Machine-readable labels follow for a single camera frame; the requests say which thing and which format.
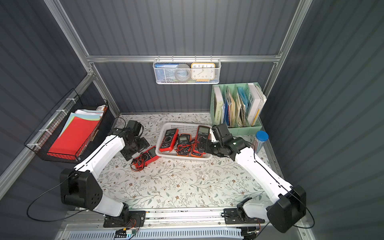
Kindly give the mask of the large red multimeter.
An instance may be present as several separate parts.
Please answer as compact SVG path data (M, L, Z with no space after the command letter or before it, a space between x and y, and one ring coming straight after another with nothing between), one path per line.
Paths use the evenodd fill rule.
M174 149L175 143L178 139L179 130L169 129L166 130L165 136L159 147L160 152L170 152Z

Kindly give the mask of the small black multimeter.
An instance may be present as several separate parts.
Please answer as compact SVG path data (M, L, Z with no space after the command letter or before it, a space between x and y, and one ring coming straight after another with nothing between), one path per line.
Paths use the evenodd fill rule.
M178 136L178 145L176 148L177 155L182 157L188 157L190 155L191 149L191 135L180 134Z

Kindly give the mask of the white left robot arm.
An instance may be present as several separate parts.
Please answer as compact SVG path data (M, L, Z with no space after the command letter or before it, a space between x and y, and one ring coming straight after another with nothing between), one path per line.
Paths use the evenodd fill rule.
M135 136L131 129L112 129L105 140L85 160L60 174L61 201L65 205L84 208L111 218L127 219L129 207L104 195L98 179L103 169L120 151L127 161L147 149L148 141Z

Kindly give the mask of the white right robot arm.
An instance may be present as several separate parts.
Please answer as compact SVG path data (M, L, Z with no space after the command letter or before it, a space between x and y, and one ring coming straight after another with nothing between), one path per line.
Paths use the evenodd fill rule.
M301 186L292 186L279 177L257 155L252 144L243 138L226 143L208 143L207 152L218 157L229 157L246 170L263 188L269 204L257 204L247 200L241 209L249 218L268 220L281 233L286 233L309 210L307 193Z

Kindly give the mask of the white plastic basket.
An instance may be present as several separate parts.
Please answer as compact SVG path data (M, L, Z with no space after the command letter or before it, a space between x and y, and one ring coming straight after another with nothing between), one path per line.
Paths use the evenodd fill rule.
M162 158L208 161L213 155L194 150L195 144L210 140L210 126L189 123L165 123L156 144L156 154Z

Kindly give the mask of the blue box in basket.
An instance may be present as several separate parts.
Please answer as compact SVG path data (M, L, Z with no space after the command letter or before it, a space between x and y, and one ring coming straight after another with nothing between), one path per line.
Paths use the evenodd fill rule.
M175 69L179 64L176 63L155 63L154 72L156 82L158 84L165 84L175 79Z

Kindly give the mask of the blue-lid clear pencil jar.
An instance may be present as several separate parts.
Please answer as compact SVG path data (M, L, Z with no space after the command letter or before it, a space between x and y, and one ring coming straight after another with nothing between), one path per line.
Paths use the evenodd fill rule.
M254 151L258 153L268 139L269 135L265 131L258 131L253 142Z

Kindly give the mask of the green desk file organizer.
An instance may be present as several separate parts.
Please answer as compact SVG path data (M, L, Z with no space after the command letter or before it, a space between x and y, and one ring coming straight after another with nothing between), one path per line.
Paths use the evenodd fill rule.
M255 135L267 101L258 83L219 84L211 91L212 125L225 124L234 136Z

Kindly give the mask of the red paper folder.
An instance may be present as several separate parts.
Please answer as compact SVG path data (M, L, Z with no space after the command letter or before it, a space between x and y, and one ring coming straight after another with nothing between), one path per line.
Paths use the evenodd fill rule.
M79 151L84 148L87 139L96 129L100 119L87 120L74 117L64 132L55 140L47 155L75 160Z

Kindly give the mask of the yellow white alarm clock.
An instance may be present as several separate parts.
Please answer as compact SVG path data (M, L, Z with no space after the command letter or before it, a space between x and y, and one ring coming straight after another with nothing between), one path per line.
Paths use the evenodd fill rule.
M212 81L215 79L216 65L215 63L192 63L191 78L198 82Z

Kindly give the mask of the grey tape roll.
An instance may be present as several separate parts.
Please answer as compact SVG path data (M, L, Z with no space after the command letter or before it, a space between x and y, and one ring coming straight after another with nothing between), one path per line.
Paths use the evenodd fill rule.
M174 76L179 82L187 82L191 78L190 66L187 64L178 64L174 71Z

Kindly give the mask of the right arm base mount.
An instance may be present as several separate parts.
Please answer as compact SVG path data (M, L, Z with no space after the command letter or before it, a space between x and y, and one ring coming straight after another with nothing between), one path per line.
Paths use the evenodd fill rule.
M237 208L224 209L221 213L221 217L225 219L227 225L236 225L236 224L264 224L265 220L259 218L250 218L244 211Z

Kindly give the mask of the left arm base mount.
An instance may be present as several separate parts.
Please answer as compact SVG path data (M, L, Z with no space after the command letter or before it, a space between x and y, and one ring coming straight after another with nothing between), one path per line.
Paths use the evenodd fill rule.
M105 216L104 228L138 228L144 225L146 211L122 212L119 217Z

